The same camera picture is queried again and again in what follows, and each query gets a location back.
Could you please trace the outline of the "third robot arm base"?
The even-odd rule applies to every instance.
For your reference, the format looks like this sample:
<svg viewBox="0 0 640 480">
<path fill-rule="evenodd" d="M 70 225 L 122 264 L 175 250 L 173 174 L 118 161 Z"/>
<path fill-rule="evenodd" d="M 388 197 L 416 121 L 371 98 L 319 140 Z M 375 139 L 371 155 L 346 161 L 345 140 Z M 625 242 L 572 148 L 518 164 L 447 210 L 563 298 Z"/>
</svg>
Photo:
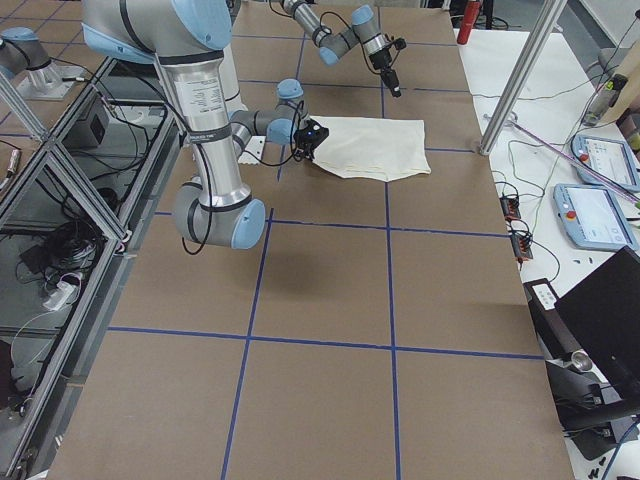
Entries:
<svg viewBox="0 0 640 480">
<path fill-rule="evenodd" d="M 28 100 L 62 100 L 75 83 L 85 79 L 83 67 L 56 63 L 27 27 L 1 32 L 1 73 L 8 80 L 25 73 L 17 90 Z"/>
</svg>

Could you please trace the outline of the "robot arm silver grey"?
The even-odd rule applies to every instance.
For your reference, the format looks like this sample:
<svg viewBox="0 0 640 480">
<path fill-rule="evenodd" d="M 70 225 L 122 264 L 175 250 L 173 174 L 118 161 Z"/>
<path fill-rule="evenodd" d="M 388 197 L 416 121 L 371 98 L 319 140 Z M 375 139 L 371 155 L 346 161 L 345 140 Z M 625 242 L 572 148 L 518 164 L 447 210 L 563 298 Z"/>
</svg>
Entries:
<svg viewBox="0 0 640 480">
<path fill-rule="evenodd" d="M 346 22 L 336 12 L 318 16 L 312 1 L 280 1 L 285 15 L 294 19 L 318 48 L 321 60 L 333 66 L 348 52 L 360 48 L 367 68 L 377 75 L 394 98 L 401 96 L 400 82 L 394 69 L 397 55 L 406 47 L 406 41 L 382 32 L 370 5 L 362 5 L 351 13 Z"/>
<path fill-rule="evenodd" d="M 329 131 L 308 115 L 301 85 L 277 87 L 266 111 L 227 109 L 220 67 L 232 37 L 224 1 L 85 1 L 83 34 L 93 50 L 155 66 L 166 102 L 192 146 L 197 176 L 176 197 L 182 237 L 200 245 L 250 249 L 261 238 L 266 209 L 240 175 L 238 159 L 254 136 L 289 144 L 311 158 Z"/>
</svg>

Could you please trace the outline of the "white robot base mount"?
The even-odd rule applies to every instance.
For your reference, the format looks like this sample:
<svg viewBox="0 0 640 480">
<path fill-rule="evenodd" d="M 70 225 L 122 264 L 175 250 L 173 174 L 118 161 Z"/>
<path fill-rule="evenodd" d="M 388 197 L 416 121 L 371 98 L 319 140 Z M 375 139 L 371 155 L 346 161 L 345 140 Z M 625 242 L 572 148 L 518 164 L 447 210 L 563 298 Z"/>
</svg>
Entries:
<svg viewBox="0 0 640 480">
<path fill-rule="evenodd" d="M 244 165 L 259 165 L 263 159 L 265 143 L 265 136 L 253 136 L 238 158 L 238 163 Z"/>
</svg>

